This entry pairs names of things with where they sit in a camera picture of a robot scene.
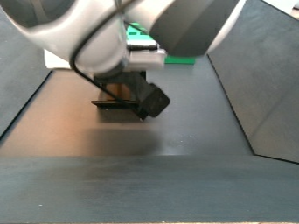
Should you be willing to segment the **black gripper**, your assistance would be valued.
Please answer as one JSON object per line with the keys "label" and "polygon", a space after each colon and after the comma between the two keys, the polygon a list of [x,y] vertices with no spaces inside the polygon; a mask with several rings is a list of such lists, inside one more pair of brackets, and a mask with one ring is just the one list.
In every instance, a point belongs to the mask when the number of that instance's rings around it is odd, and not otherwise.
{"label": "black gripper", "polygon": [[[115,101],[128,107],[144,120],[148,116],[158,117],[171,103],[164,91],[146,80],[146,71],[123,72],[111,78],[95,77],[94,81],[99,84],[102,91],[115,99]],[[108,85],[126,86],[128,93],[135,97],[134,100],[127,100],[119,96]]]}

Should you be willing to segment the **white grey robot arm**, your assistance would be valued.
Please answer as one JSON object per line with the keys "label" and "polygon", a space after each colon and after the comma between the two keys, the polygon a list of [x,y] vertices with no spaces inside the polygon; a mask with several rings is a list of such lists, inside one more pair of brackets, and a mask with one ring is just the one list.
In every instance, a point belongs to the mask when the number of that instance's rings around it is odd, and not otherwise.
{"label": "white grey robot arm", "polygon": [[122,83],[140,118],[156,117],[171,100],[139,74],[144,55],[210,53],[236,23],[247,0],[0,0],[19,32],[68,61],[95,86]]}

